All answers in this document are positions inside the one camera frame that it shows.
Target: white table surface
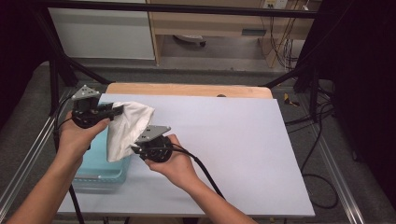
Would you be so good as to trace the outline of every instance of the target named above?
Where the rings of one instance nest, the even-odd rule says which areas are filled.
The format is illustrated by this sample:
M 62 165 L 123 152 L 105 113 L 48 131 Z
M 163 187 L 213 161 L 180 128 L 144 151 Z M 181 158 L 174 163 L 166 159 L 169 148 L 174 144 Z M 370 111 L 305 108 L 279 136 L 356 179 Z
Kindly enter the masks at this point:
M 155 108 L 153 125 L 172 127 L 206 166 L 226 200 L 252 217 L 315 215 L 276 100 L 103 94 L 101 102 L 136 101 Z M 210 186 L 204 173 L 198 175 Z M 183 190 L 133 155 L 127 179 L 111 193 L 78 193 L 82 213 L 199 217 Z M 60 214 L 73 214 L 66 195 Z

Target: black cable on floor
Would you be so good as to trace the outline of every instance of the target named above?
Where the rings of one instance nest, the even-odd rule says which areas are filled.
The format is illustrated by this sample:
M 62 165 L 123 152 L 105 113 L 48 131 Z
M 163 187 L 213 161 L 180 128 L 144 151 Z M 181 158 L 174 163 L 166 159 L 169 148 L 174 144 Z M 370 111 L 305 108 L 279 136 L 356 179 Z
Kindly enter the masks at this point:
M 324 110 L 324 108 L 326 108 L 326 106 L 328 106 L 328 105 L 330 105 L 330 104 L 331 104 L 331 103 L 326 103 L 325 105 L 323 105 L 322 108 L 320 109 L 320 112 L 318 113 L 318 116 L 319 116 L 319 118 L 318 118 L 318 126 L 319 126 L 318 136 L 317 136 L 317 138 L 316 138 L 316 140 L 315 140 L 315 142 L 314 142 L 314 145 L 313 145 L 313 146 L 311 147 L 311 149 L 309 150 L 308 155 L 306 156 L 306 158 L 305 158 L 305 160 L 304 160 L 304 162 L 303 162 L 303 165 L 302 165 L 301 168 L 300 168 L 300 171 L 301 171 L 301 174 L 302 174 L 303 177 L 305 177 L 305 176 L 311 176 L 311 177 L 314 177 L 314 178 L 321 179 L 321 180 L 323 180 L 324 182 L 326 182 L 326 183 L 332 188 L 332 191 L 334 192 L 334 195 L 335 195 L 335 201 L 334 201 L 333 204 L 331 204 L 331 205 L 322 205 L 322 204 L 319 204 L 319 203 L 315 203 L 312 199 L 310 199 L 310 201 L 311 201 L 311 203 L 312 203 L 313 205 L 315 205 L 315 206 L 317 206 L 317 207 L 320 207 L 320 208 L 323 208 L 323 209 L 332 209 L 332 208 L 334 208 L 335 206 L 337 206 L 338 201 L 339 201 L 339 200 L 338 200 L 337 191 L 336 191 L 334 185 L 332 184 L 332 182 L 330 182 L 329 180 L 327 180 L 325 177 L 323 177 L 323 176 L 321 176 L 321 175 L 304 174 L 304 168 L 305 168 L 307 162 L 309 161 L 309 158 L 311 157 L 312 153 L 314 152 L 314 150 L 315 150 L 315 148 L 316 148 L 316 146 L 317 146 L 317 144 L 318 144 L 318 141 L 320 140 L 321 133 L 322 133 L 322 130 L 323 130 L 323 125 L 322 125 L 323 117 L 322 117 L 322 115 L 325 114 L 325 112 L 323 112 L 323 110 Z

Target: wooden tabletop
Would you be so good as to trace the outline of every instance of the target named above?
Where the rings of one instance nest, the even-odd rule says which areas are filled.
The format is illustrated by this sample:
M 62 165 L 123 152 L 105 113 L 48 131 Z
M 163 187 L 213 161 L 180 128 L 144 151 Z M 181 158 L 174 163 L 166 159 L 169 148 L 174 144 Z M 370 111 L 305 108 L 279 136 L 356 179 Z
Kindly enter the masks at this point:
M 271 91 L 264 87 L 190 84 L 112 83 L 106 93 L 273 98 Z

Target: aluminum rail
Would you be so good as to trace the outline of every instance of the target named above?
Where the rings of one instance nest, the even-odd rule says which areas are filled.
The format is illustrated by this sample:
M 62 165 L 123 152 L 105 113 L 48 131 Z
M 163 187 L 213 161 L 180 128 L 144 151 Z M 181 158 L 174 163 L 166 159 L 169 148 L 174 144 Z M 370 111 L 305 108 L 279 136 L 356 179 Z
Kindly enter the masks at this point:
M 36 7 L 115 10 L 115 11 L 147 11 L 147 12 L 172 12 L 172 13 L 196 13 L 217 14 L 236 16 L 260 16 L 260 17 L 283 17 L 316 19 L 321 16 L 329 16 L 327 13 L 317 13 L 306 10 L 283 10 L 250 7 L 212 7 L 171 4 L 143 4 L 143 3 L 120 3 L 120 2 L 94 2 L 94 1 L 64 1 L 64 0 L 35 0 L 31 2 Z
M 73 93 L 73 88 L 69 88 L 63 94 L 63 99 Z M 44 124 L 41 132 L 38 134 L 37 138 L 33 142 L 32 146 L 30 147 L 28 153 L 26 154 L 25 158 L 23 159 L 20 167 L 18 168 L 15 175 L 12 177 L 11 181 L 9 182 L 6 190 L 0 197 L 0 223 L 3 223 L 3 219 L 6 217 L 6 214 L 11 207 L 12 203 L 14 202 L 15 198 L 17 197 L 26 177 L 29 175 L 30 171 L 32 170 L 33 166 L 35 165 L 35 161 L 37 160 L 38 156 L 40 155 L 41 150 L 43 149 L 44 145 L 46 144 L 47 140 L 49 139 L 50 135 L 52 134 L 53 130 L 53 123 L 55 121 L 55 116 L 51 116 L 47 119 L 46 123 Z
M 308 99 L 307 96 L 299 96 L 299 100 L 301 105 L 303 106 L 304 111 L 308 114 Z M 319 127 L 318 125 L 312 125 L 312 131 L 316 136 L 318 136 Z M 340 202 L 343 204 L 344 209 L 346 211 L 346 215 L 349 218 L 349 222 L 351 224 L 364 224 L 363 216 L 361 215 L 361 210 L 353 198 L 352 192 L 347 185 L 346 180 L 344 179 L 343 174 L 341 173 L 340 168 L 337 165 L 337 162 L 330 151 L 325 138 L 322 136 L 318 141 L 318 150 L 324 160 L 324 163 L 329 171 L 330 177 L 332 178 L 332 182 L 334 183 L 334 187 L 337 190 L 338 197 Z

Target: white towel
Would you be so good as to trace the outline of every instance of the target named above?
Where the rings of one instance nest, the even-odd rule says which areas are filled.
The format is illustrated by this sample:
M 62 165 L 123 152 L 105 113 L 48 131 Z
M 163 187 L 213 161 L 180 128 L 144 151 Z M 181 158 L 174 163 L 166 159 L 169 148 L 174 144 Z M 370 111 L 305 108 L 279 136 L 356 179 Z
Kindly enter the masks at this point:
M 116 102 L 113 108 L 123 105 L 123 113 L 114 117 L 108 125 L 107 161 L 119 161 L 134 152 L 137 137 L 151 122 L 154 108 L 137 102 Z

